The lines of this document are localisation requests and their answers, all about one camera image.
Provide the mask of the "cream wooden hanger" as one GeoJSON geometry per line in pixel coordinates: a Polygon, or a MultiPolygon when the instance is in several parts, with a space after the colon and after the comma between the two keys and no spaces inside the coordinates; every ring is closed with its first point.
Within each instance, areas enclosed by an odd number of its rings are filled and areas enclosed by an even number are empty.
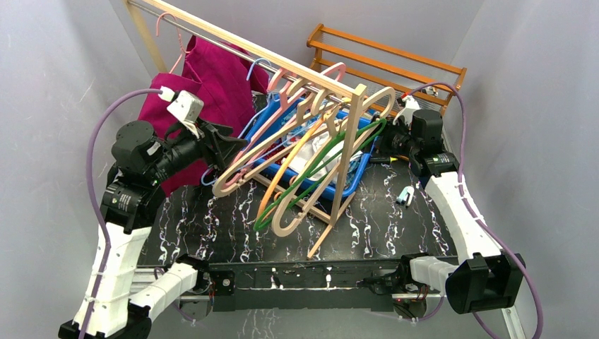
{"type": "Polygon", "coordinates": [[[339,200],[341,198],[345,188],[345,180],[351,157],[368,143],[372,142],[381,133],[382,129],[387,124],[386,117],[391,112],[394,102],[396,101],[396,91],[391,87],[385,87],[379,90],[369,96],[358,109],[358,113],[354,115],[354,117],[360,118],[370,105],[386,96],[389,96],[389,100],[385,108],[381,111],[379,118],[373,120],[361,129],[348,126],[344,131],[339,128],[334,128],[332,132],[329,133],[329,139],[326,142],[326,145],[316,152],[312,159],[307,163],[307,167],[300,172],[298,178],[296,178],[296,180],[294,180],[294,182],[291,183],[290,186],[269,205],[269,207],[267,207],[266,211],[268,212],[268,215],[264,226],[271,225],[273,232],[279,237],[286,237],[291,234],[309,212],[309,209],[313,207],[320,195],[329,187],[332,179],[336,179],[336,199],[339,200]],[[324,156],[340,142],[343,142],[343,149],[339,152],[341,155],[340,161],[326,176],[314,182],[307,190],[297,196],[295,193],[300,188],[300,184],[304,179],[312,176],[315,172],[318,172],[328,164],[327,162],[324,162],[322,165],[317,166],[324,156]],[[282,227],[280,221],[285,211],[293,207],[296,203],[302,202],[306,195],[310,195],[310,197],[309,200],[305,201],[302,212],[288,226],[282,227]]]}
{"type": "Polygon", "coordinates": [[[343,85],[339,83],[338,79],[328,76],[318,76],[315,79],[300,76],[291,84],[284,85],[279,91],[279,109],[259,127],[248,146],[236,156],[234,162],[218,177],[212,188],[213,194],[217,197],[224,197],[237,190],[242,185],[243,178],[249,175],[251,166],[261,158],[271,144],[287,135],[289,131],[302,125],[308,119],[322,115],[321,106],[325,97],[335,94],[341,95],[342,93],[343,85]],[[258,139],[294,103],[297,105],[296,115],[275,134],[258,143],[258,139]]]}

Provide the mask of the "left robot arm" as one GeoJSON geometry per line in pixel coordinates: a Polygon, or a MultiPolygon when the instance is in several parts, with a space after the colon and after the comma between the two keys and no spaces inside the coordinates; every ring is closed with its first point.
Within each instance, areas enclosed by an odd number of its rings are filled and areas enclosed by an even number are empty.
{"type": "Polygon", "coordinates": [[[198,160],[223,169],[247,145],[229,126],[198,119],[197,132],[182,123],[161,139],[138,120],[120,128],[112,146],[112,181],[98,202],[99,242],[88,289],[60,338],[147,338],[152,323],[185,292],[213,286],[207,262],[184,254],[140,292],[131,286],[141,249],[166,198],[163,182],[198,160]]]}

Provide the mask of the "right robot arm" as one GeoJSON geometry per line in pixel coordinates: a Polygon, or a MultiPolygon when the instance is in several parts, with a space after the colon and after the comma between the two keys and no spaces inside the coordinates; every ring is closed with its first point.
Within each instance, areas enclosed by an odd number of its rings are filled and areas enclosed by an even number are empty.
{"type": "Polygon", "coordinates": [[[458,260],[450,264],[427,254],[404,255],[398,284],[406,292],[427,285],[445,295],[458,314],[512,307],[523,279],[523,259],[509,255],[480,226],[483,219],[458,175],[459,162],[443,146],[442,127],[439,112],[405,108],[383,130],[381,148],[409,160],[411,172],[439,209],[458,260]]]}

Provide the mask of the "blue floral garment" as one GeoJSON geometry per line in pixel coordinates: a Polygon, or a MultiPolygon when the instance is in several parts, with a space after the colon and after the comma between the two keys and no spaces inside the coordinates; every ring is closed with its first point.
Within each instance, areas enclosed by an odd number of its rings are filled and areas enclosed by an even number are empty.
{"type": "MultiPolygon", "coordinates": [[[[283,145],[288,147],[295,142],[298,142],[299,139],[306,133],[309,129],[309,126],[318,120],[317,117],[310,119],[307,123],[304,123],[300,127],[297,127],[291,130],[290,133],[287,133],[281,138],[283,145]]],[[[307,141],[302,149],[298,152],[298,154],[292,159],[292,162],[289,165],[289,169],[293,170],[296,173],[300,173],[300,170],[303,170],[307,167],[307,163],[311,160],[311,158],[326,145],[326,142],[329,139],[329,133],[327,131],[322,134],[313,137],[307,141]]],[[[331,159],[331,157],[336,154],[338,151],[343,149],[343,142],[335,145],[318,163],[317,166],[322,165],[325,161],[331,159]]],[[[348,169],[348,176],[351,177],[352,173],[357,169],[360,164],[360,160],[364,153],[362,151],[356,152],[350,160],[350,166],[348,169]]],[[[316,181],[324,176],[326,176],[333,167],[340,161],[341,155],[338,155],[332,159],[324,168],[321,168],[318,172],[315,172],[312,176],[307,177],[308,180],[316,181]]]]}

